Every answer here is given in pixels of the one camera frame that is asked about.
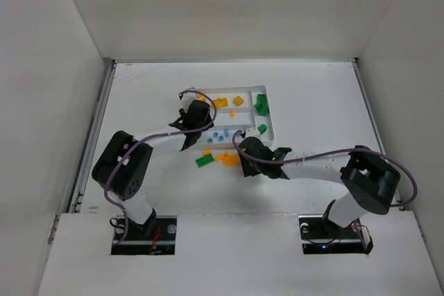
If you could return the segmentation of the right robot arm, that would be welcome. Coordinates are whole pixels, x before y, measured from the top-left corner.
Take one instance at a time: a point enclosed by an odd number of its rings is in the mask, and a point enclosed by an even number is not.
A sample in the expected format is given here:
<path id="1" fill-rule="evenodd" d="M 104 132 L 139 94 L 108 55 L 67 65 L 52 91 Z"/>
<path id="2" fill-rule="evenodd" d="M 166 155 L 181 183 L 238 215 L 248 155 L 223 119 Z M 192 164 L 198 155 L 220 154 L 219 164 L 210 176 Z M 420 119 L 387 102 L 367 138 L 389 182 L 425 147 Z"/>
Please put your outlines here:
<path id="1" fill-rule="evenodd" d="M 257 137 L 246 137 L 237 145 L 245 177 L 259 174 L 271 179 L 312 179 L 342 184 L 348 190 L 331 201 L 323 224 L 345 228 L 362 216 L 386 215 L 400 181 L 400 173 L 370 149 L 356 146 L 348 161 L 331 156 L 310 159 L 291 148 L 271 150 Z"/>

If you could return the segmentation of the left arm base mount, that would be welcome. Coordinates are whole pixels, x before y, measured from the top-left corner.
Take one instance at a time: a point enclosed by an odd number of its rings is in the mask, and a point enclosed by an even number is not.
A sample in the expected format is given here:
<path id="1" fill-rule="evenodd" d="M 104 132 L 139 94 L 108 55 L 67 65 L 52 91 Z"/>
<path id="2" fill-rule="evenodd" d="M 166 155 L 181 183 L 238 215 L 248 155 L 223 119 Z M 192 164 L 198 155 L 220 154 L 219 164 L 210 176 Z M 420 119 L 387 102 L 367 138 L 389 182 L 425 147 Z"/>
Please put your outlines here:
<path id="1" fill-rule="evenodd" d="M 111 255 L 121 256 L 165 256 L 176 251 L 177 216 L 158 216 L 152 230 L 145 234 L 132 221 L 128 226 L 125 239 L 122 239 L 125 220 L 123 217 L 112 218 L 114 227 Z"/>

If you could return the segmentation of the small green lego brick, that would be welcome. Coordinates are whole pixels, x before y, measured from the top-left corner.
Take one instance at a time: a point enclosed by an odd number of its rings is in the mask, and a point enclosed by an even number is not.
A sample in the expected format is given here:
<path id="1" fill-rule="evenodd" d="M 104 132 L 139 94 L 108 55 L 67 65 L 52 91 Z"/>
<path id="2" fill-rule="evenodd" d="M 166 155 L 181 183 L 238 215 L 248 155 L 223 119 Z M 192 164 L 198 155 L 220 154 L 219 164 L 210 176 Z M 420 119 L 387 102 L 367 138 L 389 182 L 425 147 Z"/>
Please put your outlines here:
<path id="1" fill-rule="evenodd" d="M 267 126 L 265 124 L 261 124 L 258 128 L 260 134 L 264 134 L 267 131 Z"/>

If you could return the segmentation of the green lego plate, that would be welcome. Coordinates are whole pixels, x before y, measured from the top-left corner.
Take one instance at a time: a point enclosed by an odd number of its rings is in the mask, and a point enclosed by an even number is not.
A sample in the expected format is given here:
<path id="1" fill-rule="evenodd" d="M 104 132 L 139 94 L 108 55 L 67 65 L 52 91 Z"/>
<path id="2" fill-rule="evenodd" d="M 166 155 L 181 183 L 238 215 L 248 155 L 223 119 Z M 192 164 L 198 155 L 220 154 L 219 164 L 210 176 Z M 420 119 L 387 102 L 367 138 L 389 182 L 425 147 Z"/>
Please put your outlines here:
<path id="1" fill-rule="evenodd" d="M 266 94 L 258 94 L 254 108 L 259 116 L 268 116 L 269 107 Z"/>

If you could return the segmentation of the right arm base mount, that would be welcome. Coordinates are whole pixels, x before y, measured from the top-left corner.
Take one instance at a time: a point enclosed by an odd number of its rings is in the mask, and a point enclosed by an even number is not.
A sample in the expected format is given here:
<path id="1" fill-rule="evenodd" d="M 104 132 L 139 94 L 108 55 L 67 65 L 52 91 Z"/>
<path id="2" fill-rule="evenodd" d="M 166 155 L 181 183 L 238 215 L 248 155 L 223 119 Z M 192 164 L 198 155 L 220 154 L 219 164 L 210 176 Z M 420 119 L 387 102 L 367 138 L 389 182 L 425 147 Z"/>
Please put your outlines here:
<path id="1" fill-rule="evenodd" d="M 321 216 L 298 218 L 303 254 L 365 254 L 374 248 L 373 237 L 360 219 L 347 227 L 329 226 Z"/>

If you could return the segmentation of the small yellow lego brick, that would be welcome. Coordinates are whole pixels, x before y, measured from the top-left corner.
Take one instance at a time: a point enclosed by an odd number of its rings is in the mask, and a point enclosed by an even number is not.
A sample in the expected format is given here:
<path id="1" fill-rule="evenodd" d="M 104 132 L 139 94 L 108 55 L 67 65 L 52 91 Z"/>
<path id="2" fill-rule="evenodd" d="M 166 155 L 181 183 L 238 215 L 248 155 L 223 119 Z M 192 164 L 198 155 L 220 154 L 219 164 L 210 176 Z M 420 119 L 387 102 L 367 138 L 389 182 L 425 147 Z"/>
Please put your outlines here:
<path id="1" fill-rule="evenodd" d="M 240 96 L 237 96 L 236 98 L 233 99 L 233 103 L 239 107 L 240 105 L 242 105 L 244 103 L 244 99 Z"/>

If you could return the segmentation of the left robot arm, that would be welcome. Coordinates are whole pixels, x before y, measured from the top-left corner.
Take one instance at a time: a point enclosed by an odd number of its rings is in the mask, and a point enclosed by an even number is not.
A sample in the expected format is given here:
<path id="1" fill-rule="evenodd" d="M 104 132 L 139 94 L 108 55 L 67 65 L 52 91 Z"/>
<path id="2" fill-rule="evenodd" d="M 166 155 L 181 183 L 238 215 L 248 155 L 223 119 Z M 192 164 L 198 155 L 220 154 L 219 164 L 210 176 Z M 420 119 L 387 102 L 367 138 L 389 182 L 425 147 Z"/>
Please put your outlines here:
<path id="1" fill-rule="evenodd" d="M 202 133 L 214 126 L 214 102 L 193 100 L 179 118 L 159 133 L 142 139 L 120 130 L 115 132 L 92 169 L 92 179 L 102 187 L 105 199 L 120 208 L 126 229 L 134 225 L 149 235 L 156 212 L 139 193 L 148 164 L 156 157 L 192 147 Z"/>

